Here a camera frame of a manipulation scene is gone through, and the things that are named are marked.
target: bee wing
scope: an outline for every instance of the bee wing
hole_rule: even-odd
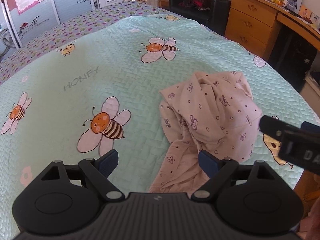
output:
[[[157,61],[158,59],[160,59],[162,56],[162,51],[158,51],[158,52],[148,52],[146,54],[144,54],[142,57],[141,57],[141,61],[143,63],[151,63],[151,62],[155,62]]]
[[[22,108],[26,110],[28,106],[30,106],[31,101],[32,101],[32,98],[28,98],[28,100],[25,101],[25,103],[23,104]]]
[[[99,155],[103,156],[108,151],[111,151],[112,149],[113,149],[113,139],[109,139],[103,136],[99,146]]]
[[[13,134],[13,132],[16,130],[17,128],[17,125],[18,125],[18,121],[17,120],[14,120],[14,122],[12,123],[11,125],[11,128],[10,128],[10,134]]]
[[[83,133],[78,141],[77,149],[81,153],[87,153],[95,149],[101,141],[102,133],[94,133],[92,129]]]
[[[116,97],[107,98],[102,105],[101,112],[107,113],[110,119],[113,119],[119,112],[118,99]]]
[[[25,101],[27,100],[27,93],[23,93],[22,96],[19,99],[18,105],[23,106],[23,104],[25,103]]]
[[[176,40],[174,38],[169,38],[165,44],[169,45],[169,46],[176,46],[177,45]]]
[[[14,121],[14,119],[8,118],[8,120],[4,123],[4,125],[1,128],[1,134],[6,133],[10,129],[13,121]]]
[[[161,38],[157,38],[157,37],[153,37],[149,40],[149,43],[152,44],[152,43],[157,43],[157,44],[160,44],[160,45],[164,45],[165,41],[164,39],[161,39]]]
[[[163,56],[166,60],[173,60],[176,54],[173,51],[164,51]]]
[[[119,125],[123,126],[127,122],[129,122],[130,118],[131,112],[125,109],[120,114],[118,114],[113,120],[115,120]]]

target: wooden drawer handle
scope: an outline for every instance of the wooden drawer handle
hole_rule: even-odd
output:
[[[252,28],[251,22],[243,21],[243,24],[244,24],[246,27],[248,27],[248,28]]]
[[[257,11],[257,9],[253,6],[253,4],[252,5],[248,5],[248,8],[249,8],[250,11],[253,11],[253,12]]]
[[[241,37],[240,36],[240,40],[243,42],[243,43],[248,43],[247,39],[245,37]]]

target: striped bee body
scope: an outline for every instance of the striped bee body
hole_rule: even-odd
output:
[[[170,45],[162,45],[161,51],[177,51],[178,48],[175,46],[170,46]]]
[[[102,134],[113,140],[124,138],[122,126],[113,119],[110,119],[107,128],[102,132]]]
[[[20,107],[19,112],[18,112],[17,115],[14,117],[14,119],[15,119],[16,121],[21,120],[22,117],[24,117],[25,112],[26,112],[26,111],[25,111],[22,107]]]

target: black armchair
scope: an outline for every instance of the black armchair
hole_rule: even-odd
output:
[[[194,7],[186,8],[179,5],[181,2],[183,0],[169,0],[169,10],[183,17],[195,20],[224,36],[231,0],[212,0],[210,11],[199,11]]]

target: crumpled pink clothing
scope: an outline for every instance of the crumpled pink clothing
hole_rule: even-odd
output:
[[[206,150],[219,159],[246,161],[262,111],[241,72],[207,74],[161,90],[161,123],[170,147],[149,192],[191,195],[209,178],[198,164]]]

